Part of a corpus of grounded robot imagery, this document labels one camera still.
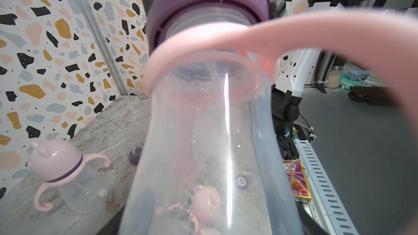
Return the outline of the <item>clear baby bottle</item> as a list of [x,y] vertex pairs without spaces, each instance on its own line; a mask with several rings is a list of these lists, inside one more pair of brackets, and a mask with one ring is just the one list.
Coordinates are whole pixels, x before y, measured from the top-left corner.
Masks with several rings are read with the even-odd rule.
[[77,213],[99,208],[106,201],[109,189],[105,177],[89,165],[73,181],[58,187],[65,203]]
[[[261,55],[228,51],[149,62],[150,127],[119,234],[303,233],[273,127],[271,67]],[[198,185],[221,196],[213,224],[192,213]]]

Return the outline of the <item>pink bottle cap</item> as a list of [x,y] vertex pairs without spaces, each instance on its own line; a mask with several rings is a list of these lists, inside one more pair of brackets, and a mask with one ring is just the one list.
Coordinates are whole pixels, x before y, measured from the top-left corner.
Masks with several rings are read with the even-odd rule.
[[212,186],[198,185],[192,196],[192,213],[203,224],[213,224],[221,210],[221,196]]
[[33,150],[29,155],[28,167],[43,181],[60,181],[81,165],[82,153],[69,141],[33,141],[31,146]]

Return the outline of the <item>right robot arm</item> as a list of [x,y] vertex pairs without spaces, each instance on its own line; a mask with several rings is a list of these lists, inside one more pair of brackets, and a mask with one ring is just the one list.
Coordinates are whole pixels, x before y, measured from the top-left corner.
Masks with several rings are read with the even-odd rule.
[[[357,6],[363,0],[286,0],[288,16],[304,12]],[[316,88],[338,87],[347,59],[319,49],[294,50],[281,57],[281,69],[272,90],[273,123],[283,159],[299,158],[293,124],[299,118],[299,104],[309,76]]]

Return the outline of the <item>small black round cap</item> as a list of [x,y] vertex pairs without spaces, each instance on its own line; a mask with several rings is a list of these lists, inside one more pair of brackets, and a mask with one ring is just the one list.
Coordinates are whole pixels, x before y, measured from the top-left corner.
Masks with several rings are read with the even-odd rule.
[[238,175],[236,177],[236,184],[237,184],[237,186],[238,186],[239,189],[245,190],[249,186],[249,181],[248,181],[248,179],[245,176]]

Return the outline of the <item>orange pink card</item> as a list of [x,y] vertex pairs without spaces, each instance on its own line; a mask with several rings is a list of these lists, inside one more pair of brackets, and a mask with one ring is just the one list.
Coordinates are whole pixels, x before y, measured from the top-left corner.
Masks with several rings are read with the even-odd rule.
[[295,200],[310,203],[311,192],[301,161],[283,161],[283,163]]

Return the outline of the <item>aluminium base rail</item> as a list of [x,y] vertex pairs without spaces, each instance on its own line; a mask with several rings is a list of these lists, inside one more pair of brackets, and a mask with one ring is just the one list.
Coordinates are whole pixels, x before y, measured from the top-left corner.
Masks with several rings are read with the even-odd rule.
[[296,140],[311,191],[311,203],[305,207],[315,221],[330,235],[357,235],[348,215],[314,148],[307,140]]

